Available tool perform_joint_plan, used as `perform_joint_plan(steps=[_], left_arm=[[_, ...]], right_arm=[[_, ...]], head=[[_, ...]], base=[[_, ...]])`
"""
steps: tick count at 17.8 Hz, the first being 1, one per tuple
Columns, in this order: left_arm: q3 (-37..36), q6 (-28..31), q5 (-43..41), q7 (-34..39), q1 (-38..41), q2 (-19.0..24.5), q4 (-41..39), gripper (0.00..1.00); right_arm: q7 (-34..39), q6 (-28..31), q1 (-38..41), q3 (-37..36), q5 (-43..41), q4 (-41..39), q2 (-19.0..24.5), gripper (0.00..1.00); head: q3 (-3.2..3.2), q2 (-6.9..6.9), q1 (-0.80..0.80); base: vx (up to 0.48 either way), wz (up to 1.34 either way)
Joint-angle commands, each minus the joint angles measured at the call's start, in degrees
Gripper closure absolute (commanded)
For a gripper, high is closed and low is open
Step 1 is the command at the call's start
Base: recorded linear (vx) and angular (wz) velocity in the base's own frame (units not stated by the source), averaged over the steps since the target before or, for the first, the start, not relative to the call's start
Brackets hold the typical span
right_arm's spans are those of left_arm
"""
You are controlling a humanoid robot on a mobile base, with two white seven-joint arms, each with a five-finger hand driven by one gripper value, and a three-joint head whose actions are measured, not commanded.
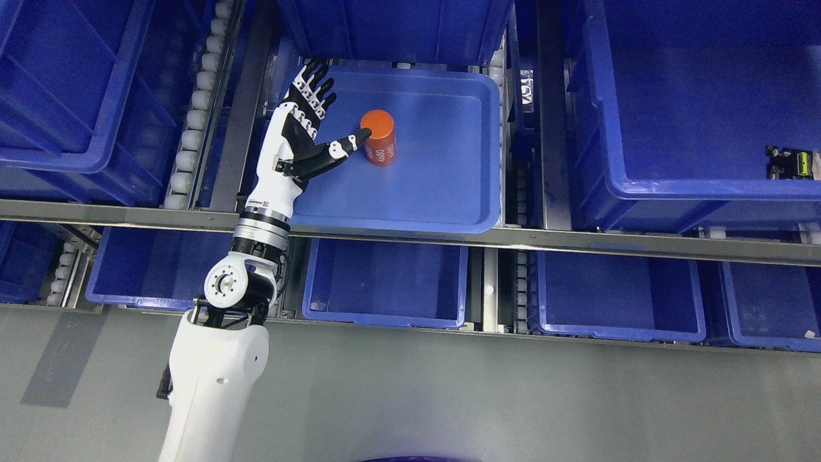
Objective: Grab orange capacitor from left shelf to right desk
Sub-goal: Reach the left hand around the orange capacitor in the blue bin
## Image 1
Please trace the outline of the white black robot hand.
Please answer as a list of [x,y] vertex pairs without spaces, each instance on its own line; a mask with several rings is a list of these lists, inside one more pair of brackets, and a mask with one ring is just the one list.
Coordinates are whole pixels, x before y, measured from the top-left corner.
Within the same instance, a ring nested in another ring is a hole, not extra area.
[[334,79],[322,58],[305,62],[287,87],[267,126],[256,166],[256,184],[241,218],[272,216],[288,221],[309,181],[340,166],[372,136],[369,128],[317,142],[319,128],[336,100]]

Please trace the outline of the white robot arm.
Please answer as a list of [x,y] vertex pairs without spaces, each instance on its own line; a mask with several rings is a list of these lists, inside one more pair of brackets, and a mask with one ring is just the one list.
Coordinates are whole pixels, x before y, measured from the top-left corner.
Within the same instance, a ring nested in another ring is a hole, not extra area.
[[203,281],[207,316],[182,316],[168,360],[172,408],[161,461],[229,461],[269,360],[265,321],[284,285],[290,215],[247,207]]

